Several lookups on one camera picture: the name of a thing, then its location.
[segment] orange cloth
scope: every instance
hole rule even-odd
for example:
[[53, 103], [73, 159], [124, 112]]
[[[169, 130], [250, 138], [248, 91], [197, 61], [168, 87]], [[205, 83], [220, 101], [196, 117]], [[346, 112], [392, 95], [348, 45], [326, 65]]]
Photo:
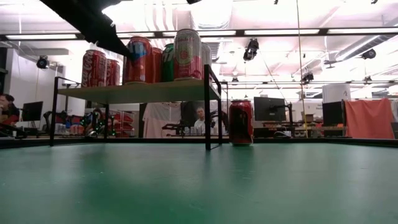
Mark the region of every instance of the orange cloth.
[[394, 118], [388, 99], [345, 101], [347, 132], [352, 138], [393, 139]]

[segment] cable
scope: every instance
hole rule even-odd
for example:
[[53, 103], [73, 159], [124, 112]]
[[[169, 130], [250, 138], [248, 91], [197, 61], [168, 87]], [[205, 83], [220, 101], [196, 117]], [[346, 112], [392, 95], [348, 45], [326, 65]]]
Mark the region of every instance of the cable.
[[297, 7], [297, 28], [298, 28], [298, 51], [300, 52], [300, 74], [301, 74], [301, 96], [303, 101], [303, 114], [304, 114], [304, 129], [305, 129], [305, 137], [308, 138], [308, 130], [307, 130], [307, 117], [305, 115], [305, 105], [304, 105], [304, 88], [303, 88], [303, 64], [301, 60], [301, 36], [300, 36], [300, 14], [299, 14], [299, 0], [296, 0]]
[[286, 105], [289, 104], [289, 103], [287, 102], [287, 100], [286, 100], [284, 94], [282, 93], [282, 90], [280, 90], [280, 88], [279, 88], [279, 86], [278, 86], [278, 83], [275, 81], [275, 78], [272, 76], [272, 73], [271, 73], [271, 71], [269, 70], [269, 67], [268, 67], [268, 65], [267, 65], [266, 59], [264, 58], [264, 56], [262, 56], [261, 51], [260, 51], [260, 55], [261, 55], [262, 60], [264, 61], [264, 64], [265, 64], [266, 67], [267, 67], [268, 73], [269, 73], [269, 75], [271, 76], [272, 81], [274, 81], [274, 83], [275, 83], [275, 85], [276, 85], [276, 88], [278, 88], [280, 94], [281, 94], [282, 97], [284, 98], [284, 100], [285, 100], [285, 102], [286, 102]]

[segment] coca-cola can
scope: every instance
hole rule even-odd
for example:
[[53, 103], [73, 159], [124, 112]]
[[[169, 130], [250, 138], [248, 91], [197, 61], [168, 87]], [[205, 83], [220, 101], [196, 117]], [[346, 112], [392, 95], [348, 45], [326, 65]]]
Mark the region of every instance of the coca-cola can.
[[234, 145], [253, 143], [253, 107], [249, 100], [234, 100], [229, 106], [229, 141]]
[[201, 42], [197, 31], [182, 29], [174, 40], [174, 80], [202, 77]]
[[119, 85], [120, 66], [117, 60], [108, 59], [106, 61], [106, 86]]
[[131, 58], [126, 58], [123, 83], [153, 83], [153, 53], [150, 40], [145, 37], [132, 37], [127, 44]]
[[163, 51], [157, 47], [152, 48], [154, 54], [154, 83], [160, 82], [162, 78], [162, 54]]
[[211, 48], [206, 43], [201, 43], [201, 67], [202, 67], [202, 75], [205, 77], [204, 67], [205, 65], [211, 66]]
[[105, 86], [106, 56], [99, 50], [87, 50], [83, 56], [81, 87]]

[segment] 7up can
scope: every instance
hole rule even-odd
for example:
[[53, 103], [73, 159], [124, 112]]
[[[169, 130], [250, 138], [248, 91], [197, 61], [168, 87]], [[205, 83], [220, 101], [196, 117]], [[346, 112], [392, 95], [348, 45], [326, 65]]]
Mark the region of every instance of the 7up can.
[[198, 32], [182, 29], [174, 40], [174, 80], [202, 79], [201, 42]]
[[174, 44], [167, 44], [162, 54], [162, 82], [172, 82], [174, 77]]

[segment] computer monitor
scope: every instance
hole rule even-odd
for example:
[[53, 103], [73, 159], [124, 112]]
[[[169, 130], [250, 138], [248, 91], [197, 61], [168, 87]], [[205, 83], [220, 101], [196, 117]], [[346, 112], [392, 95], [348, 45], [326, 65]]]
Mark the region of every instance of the computer monitor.
[[284, 105], [284, 99], [254, 97], [254, 118], [256, 121], [286, 121]]
[[23, 121], [40, 121], [42, 119], [43, 101], [24, 103], [22, 109]]

